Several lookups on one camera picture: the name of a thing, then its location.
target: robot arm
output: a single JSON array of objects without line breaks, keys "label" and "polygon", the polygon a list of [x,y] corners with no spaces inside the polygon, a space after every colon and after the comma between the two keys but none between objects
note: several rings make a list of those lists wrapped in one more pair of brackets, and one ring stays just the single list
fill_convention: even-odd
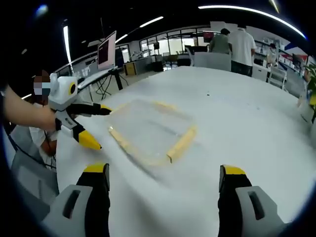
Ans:
[{"label": "robot arm", "polygon": [[70,115],[108,115],[112,110],[105,105],[82,102],[77,96],[76,77],[57,78],[56,74],[51,74],[50,80],[48,104],[56,112],[56,129],[62,130],[85,147],[100,150],[102,147],[98,141]]}]

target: white t-shirt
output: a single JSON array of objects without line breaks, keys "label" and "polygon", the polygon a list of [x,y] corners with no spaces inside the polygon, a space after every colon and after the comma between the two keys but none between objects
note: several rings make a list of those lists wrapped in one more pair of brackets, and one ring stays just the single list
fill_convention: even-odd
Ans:
[{"label": "white t-shirt", "polygon": [[232,44],[232,60],[248,66],[252,66],[251,49],[255,49],[256,43],[251,34],[245,29],[238,28],[229,36],[228,43]]},{"label": "white t-shirt", "polygon": [[[34,103],[34,106],[42,107],[42,105],[37,104],[37,103]],[[42,143],[46,139],[44,130],[42,130],[40,128],[37,128],[37,127],[29,127],[29,129],[30,129],[31,138],[32,138],[34,144],[38,147],[39,154],[42,157],[44,163],[51,165],[52,164],[51,161],[52,161],[53,157],[50,157],[49,155],[47,155],[45,153],[45,151],[41,148]],[[58,134],[57,131],[55,131],[55,132],[46,132],[46,135],[47,135],[47,137],[48,137],[48,139],[50,141],[57,140],[57,134]]]}]

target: white table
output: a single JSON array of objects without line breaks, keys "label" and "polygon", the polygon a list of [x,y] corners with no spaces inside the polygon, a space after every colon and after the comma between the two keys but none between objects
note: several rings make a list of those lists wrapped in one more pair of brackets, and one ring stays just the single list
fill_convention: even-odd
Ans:
[{"label": "white table", "polygon": [[[209,236],[217,236],[218,231],[218,180],[222,164],[245,170],[251,183],[260,186],[276,202],[283,221],[291,221],[300,211],[313,185],[316,151],[294,96],[243,75],[180,67],[143,79],[103,103],[117,108],[137,98],[175,105],[196,120],[195,140],[207,150],[212,164],[212,180],[206,180],[212,183],[215,193],[209,210],[214,231]],[[118,218],[118,212],[127,208],[120,206],[127,197],[120,185],[121,175],[111,169],[111,163],[124,160],[126,155],[107,133],[105,119],[77,118],[100,142],[102,152],[86,149],[59,133],[57,179],[59,191],[63,191],[77,182],[88,164],[109,162],[110,218],[111,211],[112,218]]]}]

